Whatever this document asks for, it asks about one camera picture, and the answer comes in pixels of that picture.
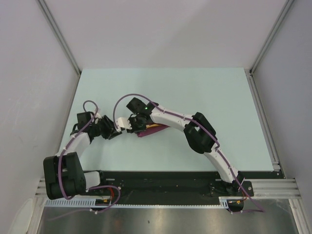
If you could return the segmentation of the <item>gold butter knife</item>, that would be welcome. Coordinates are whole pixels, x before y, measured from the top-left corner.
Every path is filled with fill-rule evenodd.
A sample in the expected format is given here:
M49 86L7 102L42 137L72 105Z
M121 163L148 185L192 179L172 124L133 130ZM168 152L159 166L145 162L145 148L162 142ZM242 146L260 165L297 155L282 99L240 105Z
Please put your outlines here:
M155 127L160 127L161 124L148 124L146 125L146 128L149 129L149 128L155 128Z

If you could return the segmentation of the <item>magenta satin napkin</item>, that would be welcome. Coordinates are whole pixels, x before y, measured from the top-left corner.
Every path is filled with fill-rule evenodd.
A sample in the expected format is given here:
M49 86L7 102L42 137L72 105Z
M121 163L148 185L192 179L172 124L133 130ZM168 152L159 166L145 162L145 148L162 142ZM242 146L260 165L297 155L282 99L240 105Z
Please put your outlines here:
M162 124L160 127L149 128L149 129L146 128L144 131L139 132L139 133L137 133L136 135L137 135L138 137L146 137L146 136L155 134L155 133L157 133L157 132L160 132L160 131L162 131L162 130L165 130L166 128L168 128L168 126Z

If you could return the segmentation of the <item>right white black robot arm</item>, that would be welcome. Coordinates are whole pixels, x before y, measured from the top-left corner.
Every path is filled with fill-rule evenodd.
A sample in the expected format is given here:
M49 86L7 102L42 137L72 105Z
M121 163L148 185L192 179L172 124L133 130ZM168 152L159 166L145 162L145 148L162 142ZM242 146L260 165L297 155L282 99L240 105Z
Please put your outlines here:
M180 130L184 133L190 148L204 155L217 169L229 195L237 195L242 191L244 177L224 156L215 129L202 113L184 115L157 103L145 104L136 97L127 104L127 108L135 115L129 118L134 130L142 132L148 124L160 124Z

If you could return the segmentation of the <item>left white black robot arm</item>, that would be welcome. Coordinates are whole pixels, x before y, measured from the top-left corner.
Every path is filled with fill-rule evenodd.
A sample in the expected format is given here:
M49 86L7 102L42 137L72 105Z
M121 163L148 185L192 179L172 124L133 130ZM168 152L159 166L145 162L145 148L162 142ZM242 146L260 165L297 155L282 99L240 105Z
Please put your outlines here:
M108 183L100 178L100 172L85 172L79 158L94 138L112 139L121 133L116 131L113 121L106 115L93 118L93 112L79 113L77 121L65 148L43 161L46 193L50 200L70 199L90 188L97 195L102 195L108 189Z

